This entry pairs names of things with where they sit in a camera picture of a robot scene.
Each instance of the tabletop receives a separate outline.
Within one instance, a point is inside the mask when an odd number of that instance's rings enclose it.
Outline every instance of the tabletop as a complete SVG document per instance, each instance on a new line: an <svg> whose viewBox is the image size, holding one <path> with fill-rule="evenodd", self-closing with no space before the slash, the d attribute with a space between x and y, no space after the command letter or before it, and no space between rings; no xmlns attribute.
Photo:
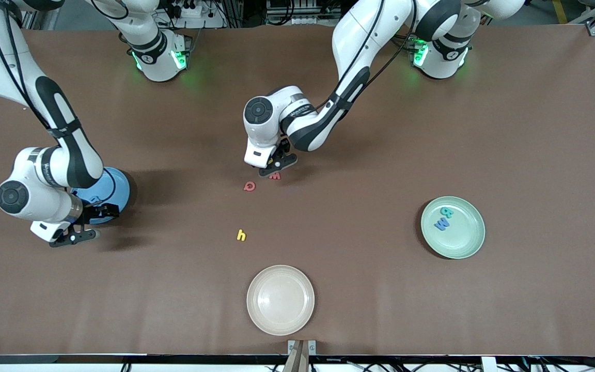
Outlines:
<svg viewBox="0 0 595 372"><path fill-rule="evenodd" d="M204 30L190 70L165 83L116 32L26 33L135 192L101 238L60 249L0 211L0 353L283 353L316 339L328 354L595 354L595 37L482 27L442 81L401 54L321 149L260 179L243 162L245 103L293 84L327 98L332 30ZM0 98L0 182L19 150L52 143ZM469 259L423 241L421 210L442 195L484 217ZM285 337L245 304L275 264L316 290Z"/></svg>

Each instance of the green light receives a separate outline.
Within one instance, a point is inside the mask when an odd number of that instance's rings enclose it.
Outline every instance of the green light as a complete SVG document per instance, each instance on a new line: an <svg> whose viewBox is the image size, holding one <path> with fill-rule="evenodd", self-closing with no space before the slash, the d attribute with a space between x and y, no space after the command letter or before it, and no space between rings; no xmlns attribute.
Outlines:
<svg viewBox="0 0 595 372"><path fill-rule="evenodd" d="M463 64L465 63L465 56L467 56L468 51L469 51L469 48L465 48L465 52L463 52L463 56L461 57L461 62L458 64L458 67L463 66Z"/></svg>
<svg viewBox="0 0 595 372"><path fill-rule="evenodd" d="M176 62L176 67L179 68L179 70L182 70L185 68L185 66L187 66L187 63L185 62L185 56L182 52L177 53L172 50L171 56L173 57L174 62Z"/></svg>
<svg viewBox="0 0 595 372"><path fill-rule="evenodd" d="M141 71L142 66L139 64L139 59L137 59L137 56L135 56L134 52L132 52L132 56L134 57L134 61L137 62L137 69Z"/></svg>
<svg viewBox="0 0 595 372"><path fill-rule="evenodd" d="M415 65L422 66L424 64L424 59L428 54L428 45L424 45L422 49L415 53Z"/></svg>

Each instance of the table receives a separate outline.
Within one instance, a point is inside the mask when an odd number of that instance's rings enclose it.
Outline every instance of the table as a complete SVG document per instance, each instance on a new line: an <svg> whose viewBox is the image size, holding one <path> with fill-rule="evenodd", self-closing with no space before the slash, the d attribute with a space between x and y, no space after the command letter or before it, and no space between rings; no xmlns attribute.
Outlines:
<svg viewBox="0 0 595 372"><path fill-rule="evenodd" d="M27 33L136 191L99 240L62 249L0 211L0 353L283 353L316 339L330 354L595 354L595 38L482 27L444 81L401 56L323 148L259 179L243 163L243 106L290 84L325 99L331 33L205 30L191 70L166 83L135 70L115 32ZM0 99L0 182L19 150L51 145ZM470 259L425 247L420 210L441 195L486 220ZM287 337L245 308L274 264L304 271L317 295Z"/></svg>

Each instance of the plate rim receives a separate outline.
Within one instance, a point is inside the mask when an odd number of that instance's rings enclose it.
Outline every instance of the plate rim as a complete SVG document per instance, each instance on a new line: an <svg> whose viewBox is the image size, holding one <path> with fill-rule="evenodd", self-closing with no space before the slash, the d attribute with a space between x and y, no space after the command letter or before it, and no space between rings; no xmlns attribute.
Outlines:
<svg viewBox="0 0 595 372"><path fill-rule="evenodd" d="M431 207L434 204L437 204L437 202L439 202L441 199L445 199L445 198L453 198L453 199L457 199L462 201L463 203L470 205L470 207L472 207L473 210L475 210L475 212L477 212L477 215L479 215L479 219L481 220L481 227L482 227L482 236L481 236L481 242L479 242L479 246L477 247L477 249L474 250L474 252L468 254L467 256L463 256L463 257L451 257L448 256L442 252L440 252L437 248L433 247L432 242L428 241L428 237L427 235L424 233L425 229L425 218L426 218L426 212L429 209L429 207ZM442 197L437 197L433 200L431 200L423 209L422 214L421 214L421 233L422 236L424 238L424 240L426 241L426 243L428 244L429 247L431 247L431 249L433 249L435 252L437 252L437 254L440 254L444 257L447 257L449 259L466 259L466 258L470 258L472 256L474 256L475 254L477 254L477 252L479 252L479 250L481 249L483 243L486 241L486 221L483 220L483 216L481 215L481 212L479 212L479 209L477 209L477 207L475 207L472 203L470 203L469 201L465 200L464 198L460 198L460 197L456 197L453 195L444 195Z"/></svg>
<svg viewBox="0 0 595 372"><path fill-rule="evenodd" d="M295 271L298 276L302 276L306 281L306 283L308 284L307 286L307 292L308 295L310 295L310 297L312 298L311 301L311 305L308 306L308 313L309 316L307 316L306 320L304 323L302 323L300 325L300 327L298 327L297 329L293 330L292 332L270 332L269 330L267 330L267 328L262 327L261 325L259 325L257 323L257 321L255 320L255 317L252 315L251 313L251 308L250 308L250 303L253 303L250 301L250 296L253 295L252 293L252 287L255 283L257 283L258 278L260 276L262 276L264 273L266 273L267 271L271 271L271 270L276 270L279 268L285 268L285 269L289 269L291 271ZM252 281L250 282L248 288L247 288L247 295L246 295L246 308L247 308L247 314L249 315L250 319L252 320L252 323L254 323L254 325L260 329L262 332L265 332L267 334L270 334L272 336L288 336L290 334L294 334L295 332L301 330L302 328L304 328L304 326L307 325L307 323L309 323L309 321L311 320L312 315L314 315L314 308L316 308L316 293L314 292L314 285L311 284L311 280L309 280L309 277L307 277L307 275L305 273L302 272L302 270L295 268L293 266L289 266L289 265L273 265L273 266L268 266L265 269L262 269L261 271L259 271L257 273L257 275L252 279Z"/></svg>

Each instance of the yellow floor tape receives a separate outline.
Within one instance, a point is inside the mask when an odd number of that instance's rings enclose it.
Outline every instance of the yellow floor tape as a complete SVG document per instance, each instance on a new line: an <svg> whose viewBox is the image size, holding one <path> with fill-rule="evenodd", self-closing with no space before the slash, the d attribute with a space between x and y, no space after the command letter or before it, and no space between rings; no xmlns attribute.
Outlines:
<svg viewBox="0 0 595 372"><path fill-rule="evenodd" d="M566 19L566 12L564 12L564 6L562 6L561 0L552 0L552 5L555 7L555 13L557 14L559 24L569 23L569 20Z"/></svg>

